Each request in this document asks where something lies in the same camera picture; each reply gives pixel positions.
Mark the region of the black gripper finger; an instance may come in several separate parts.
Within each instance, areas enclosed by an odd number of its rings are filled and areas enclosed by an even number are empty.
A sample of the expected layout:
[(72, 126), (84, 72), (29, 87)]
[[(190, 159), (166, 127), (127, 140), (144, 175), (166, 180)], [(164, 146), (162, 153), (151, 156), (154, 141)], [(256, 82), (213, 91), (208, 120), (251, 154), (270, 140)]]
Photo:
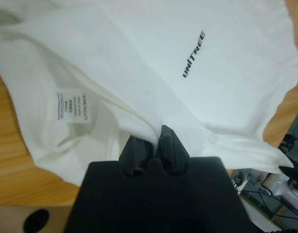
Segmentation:
[(153, 157), (153, 145), (145, 140), (130, 136), (119, 157), (124, 170), (146, 170), (148, 161)]
[(184, 174), (190, 160), (188, 152), (176, 133), (166, 125), (162, 125), (161, 128), (158, 158), (168, 174)]

